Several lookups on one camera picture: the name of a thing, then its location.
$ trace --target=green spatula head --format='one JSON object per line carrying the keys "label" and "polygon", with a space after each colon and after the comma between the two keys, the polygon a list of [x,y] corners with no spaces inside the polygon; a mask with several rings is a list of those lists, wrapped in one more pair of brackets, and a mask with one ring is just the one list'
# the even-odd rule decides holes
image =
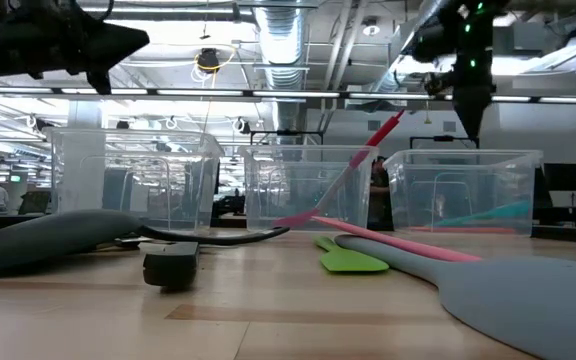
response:
{"label": "green spatula head", "polygon": [[376,272],[388,270],[385,262],[357,251],[342,249],[330,238],[315,237],[315,244],[328,253],[321,256],[321,263],[331,272]]}

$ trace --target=computer monitor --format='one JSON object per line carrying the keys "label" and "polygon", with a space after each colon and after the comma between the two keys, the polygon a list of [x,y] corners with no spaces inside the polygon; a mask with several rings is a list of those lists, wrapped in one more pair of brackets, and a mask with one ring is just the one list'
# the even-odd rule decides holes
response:
{"label": "computer monitor", "polygon": [[576,191],[576,164],[544,164],[550,191]]}

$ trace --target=clear plastic bin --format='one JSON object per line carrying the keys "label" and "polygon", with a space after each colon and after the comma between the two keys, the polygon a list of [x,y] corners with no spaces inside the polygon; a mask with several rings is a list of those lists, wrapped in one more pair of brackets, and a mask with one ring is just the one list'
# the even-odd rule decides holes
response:
{"label": "clear plastic bin", "polygon": [[56,212],[113,209],[161,229],[210,226],[223,155],[211,135],[51,128],[48,136]]}
{"label": "clear plastic bin", "polygon": [[[366,226],[370,173],[378,149],[365,146],[240,146],[246,176],[248,229],[268,229],[272,222],[311,210],[360,151],[367,156],[350,173],[320,216]],[[329,230],[310,220],[298,229]]]}
{"label": "clear plastic bin", "polygon": [[384,167],[396,230],[530,236],[540,151],[406,150]]}

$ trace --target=wooden table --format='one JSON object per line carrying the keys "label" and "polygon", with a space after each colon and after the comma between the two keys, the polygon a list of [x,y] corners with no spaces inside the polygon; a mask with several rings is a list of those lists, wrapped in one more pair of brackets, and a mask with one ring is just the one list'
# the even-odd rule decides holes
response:
{"label": "wooden table", "polygon": [[[204,248],[186,293],[144,284],[137,251],[73,256],[0,279],[0,360],[531,358],[453,319],[423,281],[326,273],[309,237]],[[576,260],[573,243],[408,238],[485,257]]]}

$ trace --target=gray spatula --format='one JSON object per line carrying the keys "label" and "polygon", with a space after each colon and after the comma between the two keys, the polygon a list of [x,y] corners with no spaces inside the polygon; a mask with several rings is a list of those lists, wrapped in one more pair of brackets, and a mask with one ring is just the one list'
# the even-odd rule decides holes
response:
{"label": "gray spatula", "polygon": [[576,360],[575,261],[455,263],[354,236],[337,236],[335,242],[435,284],[448,312],[494,339],[544,359]]}

